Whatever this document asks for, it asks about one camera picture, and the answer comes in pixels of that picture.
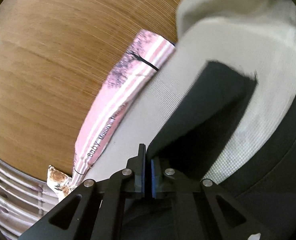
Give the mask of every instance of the wooden table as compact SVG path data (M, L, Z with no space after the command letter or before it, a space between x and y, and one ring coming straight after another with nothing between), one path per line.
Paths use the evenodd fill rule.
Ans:
M141 29L176 42L180 0L4 0L0 159L45 180L71 174L74 143L102 82Z

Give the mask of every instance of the white fabric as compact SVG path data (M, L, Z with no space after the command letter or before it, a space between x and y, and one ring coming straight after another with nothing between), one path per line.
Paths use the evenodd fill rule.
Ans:
M208 60L256 75L258 85L205 177L220 183L233 174L287 113L296 94L296 7L291 0L183 0L177 29L176 53L144 88L86 178L107 179L136 156L139 143L149 145Z

